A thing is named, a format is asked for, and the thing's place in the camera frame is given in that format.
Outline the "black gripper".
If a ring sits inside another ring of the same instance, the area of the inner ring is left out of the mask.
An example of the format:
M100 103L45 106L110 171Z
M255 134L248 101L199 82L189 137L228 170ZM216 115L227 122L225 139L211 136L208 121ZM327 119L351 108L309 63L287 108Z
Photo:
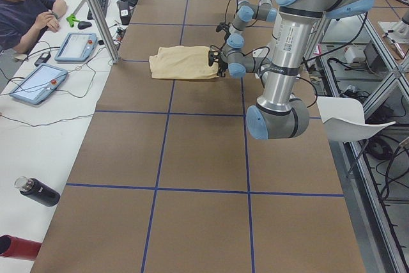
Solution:
M217 76L226 77L226 70L228 69L228 64L224 61L224 58L221 52L218 53L217 55L217 63L218 63Z
M228 28L225 29L225 37L224 38L229 38L230 35L236 33L236 29L233 26L229 26Z

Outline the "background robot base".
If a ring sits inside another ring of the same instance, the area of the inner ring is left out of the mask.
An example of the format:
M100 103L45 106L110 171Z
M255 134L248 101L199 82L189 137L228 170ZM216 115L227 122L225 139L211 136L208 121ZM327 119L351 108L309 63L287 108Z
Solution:
M400 59L405 59L406 52L402 45L408 45L408 11L397 22L379 22L383 37Z

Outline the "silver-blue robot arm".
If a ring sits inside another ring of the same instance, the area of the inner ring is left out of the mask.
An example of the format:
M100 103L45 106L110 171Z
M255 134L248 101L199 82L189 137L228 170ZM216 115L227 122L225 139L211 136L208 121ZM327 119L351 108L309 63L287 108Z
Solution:
M263 81L263 94L248 108L246 126L255 139L297 137L309 124L306 105L293 94L311 30L322 17L340 19L368 12L374 0L259 0L238 5L234 20L218 25L225 42L218 51L209 51L209 64L218 64L218 75L241 78L256 73ZM274 24L266 56L256 58L242 52L243 31L252 20Z
M251 22L274 23L276 16L277 10L273 6L273 0L258 0L258 4L246 0L239 1L233 21L224 26L225 39L232 34L242 34Z

